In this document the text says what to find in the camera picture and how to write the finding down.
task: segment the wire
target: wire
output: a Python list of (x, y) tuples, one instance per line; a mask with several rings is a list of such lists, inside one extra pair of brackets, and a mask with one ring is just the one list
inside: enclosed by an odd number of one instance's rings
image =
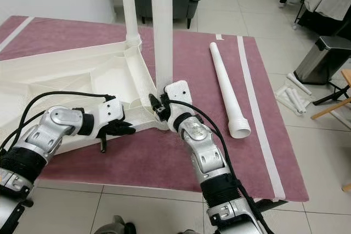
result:
[[(38, 118), (39, 116), (43, 115), (44, 113), (45, 113), (45, 111), (42, 111), (42, 112), (40, 112), (40, 113), (34, 115), (32, 118), (30, 118), (28, 121), (26, 121), (26, 122), (23, 124), (23, 126), (22, 126), (21, 128), (25, 127), (26, 125), (28, 125), (29, 123), (31, 123), (32, 121), (34, 121), (36, 118)], [(8, 143), (8, 141), (9, 141), (17, 132), (18, 132), (18, 128), (17, 128), (16, 130), (14, 130), (8, 137), (6, 137), (6, 139), (3, 141), (3, 143), (2, 143), (1, 146), (0, 146), (0, 151), (1, 151), (2, 149), (5, 148), (5, 146), (6, 146), (6, 144)]]
[(218, 133), (217, 133), (216, 130), (214, 130), (214, 129), (212, 129), (212, 128), (210, 128), (210, 130), (211, 130), (216, 136), (218, 136)]
[(93, 94), (93, 93), (81, 93), (81, 92), (68, 92), (68, 91), (56, 91), (56, 92), (48, 92), (48, 93), (42, 93), (36, 97), (34, 97), (34, 99), (32, 99), (29, 104), (26, 106), (26, 109), (24, 109), (20, 123), (18, 125), (18, 129), (16, 130), (16, 137), (13, 140), (11, 146), (9, 149), (11, 149), (18, 141), (20, 134), (22, 132), (22, 128), (24, 127), (24, 121), (26, 119), (26, 116), (29, 112), (30, 107), (40, 98), (43, 98), (45, 96), (48, 95), (54, 95), (54, 94), (68, 94), (68, 95), (81, 95), (81, 96), (89, 96), (89, 97), (104, 97), (106, 99), (106, 101), (109, 101), (111, 99), (114, 99), (114, 96), (111, 96), (109, 94)]
[[(236, 175), (234, 173), (234, 169), (233, 169), (233, 166), (231, 164), (231, 160), (230, 160), (230, 156), (229, 156), (229, 153), (228, 153), (228, 149), (227, 149), (227, 146), (225, 144), (225, 141), (224, 141), (224, 138), (220, 132), (220, 130), (218, 129), (217, 125), (215, 124), (214, 121), (212, 121), (212, 119), (210, 117), (208, 117), (203, 111), (201, 111), (199, 108), (195, 107), (194, 105), (192, 104), (188, 104), (186, 102), (183, 102), (183, 101), (176, 101), (176, 100), (168, 100), (168, 103), (170, 104), (180, 104), (180, 105), (184, 105), (184, 106), (187, 106), (195, 111), (197, 111), (199, 114), (203, 115), (205, 119), (207, 119), (209, 121), (209, 123), (214, 127), (215, 131), (213, 131), (213, 129), (211, 129), (213, 132), (217, 132), (215, 133), (222, 145), (223, 145), (223, 150), (224, 150), (224, 158), (225, 158), (225, 161), (227, 162), (227, 165), (229, 167), (229, 170), (231, 172), (231, 174), (233, 175), (233, 178), (234, 180), (237, 180), (236, 178)], [(264, 229), (266, 230), (266, 232), (268, 234), (274, 234), (272, 230), (270, 230), (270, 228), (268, 227), (267, 223), (265, 222), (262, 214), (258, 211), (258, 209), (256, 208), (256, 205), (255, 205), (255, 202), (254, 200), (248, 195), (248, 193), (246, 192), (246, 189), (244, 188), (243, 185), (239, 185), (238, 186), (238, 189), (240, 190), (240, 192), (242, 193), (242, 195), (245, 197), (245, 199), (247, 200), (250, 208), (253, 210), (257, 220), (259, 220), (262, 224), (262, 226), (264, 227)]]

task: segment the trash can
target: trash can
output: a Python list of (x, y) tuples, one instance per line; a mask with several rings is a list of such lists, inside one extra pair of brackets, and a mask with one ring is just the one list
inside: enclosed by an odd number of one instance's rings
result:
[(324, 85), (349, 57), (351, 41), (337, 36), (320, 36), (294, 74), (304, 84)]

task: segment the white pipe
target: white pipe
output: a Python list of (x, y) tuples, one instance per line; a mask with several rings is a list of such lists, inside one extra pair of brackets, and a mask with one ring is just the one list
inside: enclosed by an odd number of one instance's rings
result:
[(302, 113), (303, 110), (301, 109), (300, 107), (300, 104), (298, 103), (298, 101), (296, 100), (296, 98), (294, 97), (294, 94), (292, 93), (292, 90), (291, 88), (287, 88), (285, 90), (287, 96), (289, 97), (289, 99), (291, 100), (291, 102), (294, 104), (296, 110), (299, 112), (299, 113)]
[(289, 73), (289, 74), (287, 75), (287, 78), (288, 78), (289, 80), (291, 80), (294, 84), (296, 84), (300, 89), (302, 89), (302, 90), (303, 90), (305, 93), (307, 93), (308, 95), (311, 95), (311, 94), (312, 94), (312, 92), (311, 92), (309, 89), (307, 89), (305, 85), (303, 85), (301, 82), (299, 82), (298, 79), (295, 78), (295, 76), (294, 76), (293, 74)]
[(297, 100), (297, 102), (298, 102), (298, 104), (299, 104), (301, 110), (302, 110), (303, 112), (307, 112), (307, 111), (306, 111), (306, 108), (305, 108), (305, 106), (303, 105), (303, 102), (302, 102), (302, 100), (301, 100), (301, 98), (300, 98), (300, 95), (299, 95), (298, 92), (297, 92), (297, 90), (294, 89), (294, 88), (291, 89), (291, 90), (292, 90), (292, 94), (294, 95), (295, 99)]
[(173, 82), (172, 0), (152, 0), (157, 94)]
[(212, 42), (210, 44), (210, 50), (214, 67), (216, 68), (220, 91), (222, 92), (225, 109), (228, 115), (230, 135), (233, 138), (245, 138), (250, 135), (251, 129), (247, 119), (242, 115), (216, 43)]
[(123, 0), (123, 9), (127, 28), (127, 45), (130, 47), (141, 45), (141, 37), (138, 32), (137, 13), (135, 12), (135, 1)]

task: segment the wooden stand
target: wooden stand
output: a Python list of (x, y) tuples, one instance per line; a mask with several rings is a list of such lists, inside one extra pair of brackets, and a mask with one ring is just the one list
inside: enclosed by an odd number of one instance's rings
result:
[[(342, 75), (344, 76), (345, 80), (347, 81), (347, 83), (349, 84), (349, 86), (351, 85), (351, 70), (342, 70), (341, 71)], [(326, 113), (329, 113), (335, 109), (338, 109), (339, 107), (348, 104), (349, 102), (351, 102), (351, 98), (347, 98), (346, 100), (343, 100), (342, 102), (339, 102), (336, 105), (330, 106), (329, 108), (316, 113), (315, 115), (313, 115), (311, 118), (312, 119), (317, 119), (318, 117), (321, 117), (322, 115), (325, 115)]]
[(348, 192), (350, 190), (351, 190), (351, 184), (348, 184), (342, 188), (342, 191), (344, 191), (344, 192)]

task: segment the tile floor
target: tile floor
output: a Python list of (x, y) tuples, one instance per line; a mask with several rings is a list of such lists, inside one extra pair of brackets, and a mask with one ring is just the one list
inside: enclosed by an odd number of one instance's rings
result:
[[(276, 90), (316, 38), (304, 28), (292, 29), (297, 6), (279, 9), (277, 3), (278, 0), (202, 0), (190, 30), (255, 37)], [(121, 9), (116, 11), (117, 22), (123, 22)], [(186, 30), (185, 20), (175, 21), (174, 28)], [(310, 88), (316, 98), (330, 92), (326, 87)], [(317, 121), (309, 118), (326, 106), (309, 106), (305, 117), (279, 107), (310, 201), (265, 212), (268, 224), (277, 234), (349, 233), (351, 193), (342, 192), (341, 186), (351, 182), (350, 130), (330, 115)], [(175, 234), (186, 229), (213, 233), (199, 193), (41, 181), (33, 197), (35, 206), (25, 212), (16, 234), (93, 233), (116, 214), (134, 221), (142, 234)]]

